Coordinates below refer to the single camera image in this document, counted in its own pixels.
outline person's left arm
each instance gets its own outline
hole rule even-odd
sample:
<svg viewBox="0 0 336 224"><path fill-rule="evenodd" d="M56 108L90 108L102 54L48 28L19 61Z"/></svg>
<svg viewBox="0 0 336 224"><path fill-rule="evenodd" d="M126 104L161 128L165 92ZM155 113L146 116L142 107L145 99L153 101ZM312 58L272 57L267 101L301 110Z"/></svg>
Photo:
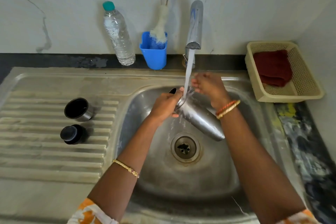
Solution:
<svg viewBox="0 0 336 224"><path fill-rule="evenodd" d="M140 173L156 129L166 118L179 116L173 112L181 96L181 91L175 94L161 94L148 117L117 157L118 161ZM137 178L127 169L113 163L94 186L88 198L109 217L120 221L136 182Z"/></svg>

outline water stream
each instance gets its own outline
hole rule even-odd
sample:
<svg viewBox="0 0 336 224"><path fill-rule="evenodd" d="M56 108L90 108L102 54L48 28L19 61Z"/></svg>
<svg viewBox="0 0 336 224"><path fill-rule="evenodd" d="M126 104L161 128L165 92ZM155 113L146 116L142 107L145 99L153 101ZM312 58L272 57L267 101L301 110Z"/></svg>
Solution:
<svg viewBox="0 0 336 224"><path fill-rule="evenodd" d="M187 97L188 84L189 84L189 79L190 79L190 75L191 75L191 70L193 68L194 57L195 57L195 50L189 49L187 70L185 72L185 83L184 83L183 98Z"/></svg>

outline red cloth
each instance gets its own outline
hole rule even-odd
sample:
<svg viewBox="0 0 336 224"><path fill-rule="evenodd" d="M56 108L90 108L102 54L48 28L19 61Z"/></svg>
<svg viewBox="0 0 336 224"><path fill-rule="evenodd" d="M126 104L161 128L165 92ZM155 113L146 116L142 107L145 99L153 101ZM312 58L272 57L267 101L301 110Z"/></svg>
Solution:
<svg viewBox="0 0 336 224"><path fill-rule="evenodd" d="M286 50L257 52L253 55L262 83L283 87L292 78Z"/></svg>

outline wet countertop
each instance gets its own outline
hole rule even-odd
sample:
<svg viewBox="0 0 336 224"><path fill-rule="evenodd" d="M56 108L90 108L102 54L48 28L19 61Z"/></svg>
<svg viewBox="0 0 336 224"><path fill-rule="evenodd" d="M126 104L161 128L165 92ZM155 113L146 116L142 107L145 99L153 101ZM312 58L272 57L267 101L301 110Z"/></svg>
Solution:
<svg viewBox="0 0 336 224"><path fill-rule="evenodd" d="M196 55L195 70L246 70L244 55ZM164 69L184 69L181 55L168 55ZM148 69L142 55L122 66L112 54L0 54L0 82L13 67L75 67ZM275 104L292 156L305 186L314 216L321 223L336 222L336 167L305 102Z"/></svg>

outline floral patterned sleeve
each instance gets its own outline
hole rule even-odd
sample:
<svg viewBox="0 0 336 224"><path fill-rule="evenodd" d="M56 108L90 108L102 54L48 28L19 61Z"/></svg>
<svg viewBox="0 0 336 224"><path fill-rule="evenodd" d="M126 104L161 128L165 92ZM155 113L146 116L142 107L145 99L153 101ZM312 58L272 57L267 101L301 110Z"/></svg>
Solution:
<svg viewBox="0 0 336 224"><path fill-rule="evenodd" d="M69 219L68 224L118 224L107 216L94 202L86 198ZM319 224L309 210L296 213L277 224Z"/></svg>

